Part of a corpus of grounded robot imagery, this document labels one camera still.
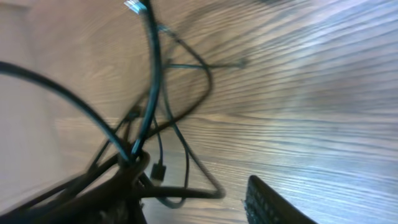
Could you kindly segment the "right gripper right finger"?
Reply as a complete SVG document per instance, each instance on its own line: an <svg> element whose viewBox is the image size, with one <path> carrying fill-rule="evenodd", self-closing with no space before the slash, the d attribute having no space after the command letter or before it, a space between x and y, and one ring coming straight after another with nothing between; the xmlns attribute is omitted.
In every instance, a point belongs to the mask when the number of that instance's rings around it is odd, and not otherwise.
<svg viewBox="0 0 398 224"><path fill-rule="evenodd" d="M250 224L317 224L256 175L248 178L244 208Z"/></svg>

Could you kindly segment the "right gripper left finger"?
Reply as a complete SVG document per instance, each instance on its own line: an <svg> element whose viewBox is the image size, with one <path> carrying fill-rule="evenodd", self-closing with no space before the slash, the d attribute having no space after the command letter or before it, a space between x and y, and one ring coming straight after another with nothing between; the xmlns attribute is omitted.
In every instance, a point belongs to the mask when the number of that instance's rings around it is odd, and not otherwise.
<svg viewBox="0 0 398 224"><path fill-rule="evenodd" d="M143 153L140 161L125 170L122 174L109 179L97 188L81 197L71 199L58 205L46 205L9 212L1 216L1 223L62 223L77 219L91 210L99 211L126 199L133 189L132 182L137 180L150 160L148 153Z"/></svg>

